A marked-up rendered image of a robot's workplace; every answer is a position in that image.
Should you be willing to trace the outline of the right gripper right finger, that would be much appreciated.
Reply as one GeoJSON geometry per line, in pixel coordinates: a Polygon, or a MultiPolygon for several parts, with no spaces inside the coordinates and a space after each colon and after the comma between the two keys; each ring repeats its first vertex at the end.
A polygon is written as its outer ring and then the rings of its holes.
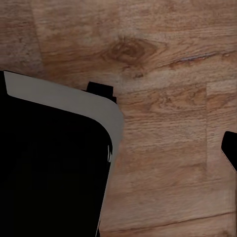
{"type": "Polygon", "coordinates": [[[221,149],[237,170],[237,133],[226,131],[223,136],[221,149]]]}

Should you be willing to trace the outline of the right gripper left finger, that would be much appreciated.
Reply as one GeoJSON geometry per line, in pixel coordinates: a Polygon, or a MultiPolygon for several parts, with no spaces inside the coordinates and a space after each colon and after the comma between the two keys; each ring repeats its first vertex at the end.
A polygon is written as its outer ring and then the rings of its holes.
{"type": "Polygon", "coordinates": [[[25,152],[21,131],[0,137],[0,190],[25,152]]]}

